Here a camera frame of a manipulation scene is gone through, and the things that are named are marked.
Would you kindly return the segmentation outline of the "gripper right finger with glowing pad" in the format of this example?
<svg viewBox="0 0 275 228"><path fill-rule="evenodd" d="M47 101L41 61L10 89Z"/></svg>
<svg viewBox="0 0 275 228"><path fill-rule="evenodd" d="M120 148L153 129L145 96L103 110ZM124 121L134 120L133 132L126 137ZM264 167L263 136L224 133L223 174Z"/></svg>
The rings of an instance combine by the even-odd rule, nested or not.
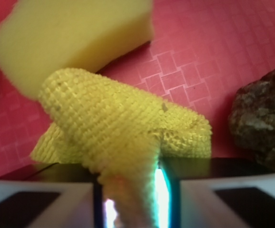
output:
<svg viewBox="0 0 275 228"><path fill-rule="evenodd" d="M239 158L163 158L166 228L275 228L275 171Z"/></svg>

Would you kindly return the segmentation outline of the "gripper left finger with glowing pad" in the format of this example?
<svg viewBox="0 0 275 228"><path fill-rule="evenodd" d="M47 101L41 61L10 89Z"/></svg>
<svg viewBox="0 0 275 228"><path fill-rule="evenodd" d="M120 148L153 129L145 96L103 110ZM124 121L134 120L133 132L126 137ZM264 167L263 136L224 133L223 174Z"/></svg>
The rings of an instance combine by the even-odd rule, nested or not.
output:
<svg viewBox="0 0 275 228"><path fill-rule="evenodd" d="M79 164L34 164L0 176L0 228L101 228L102 187Z"/></svg>

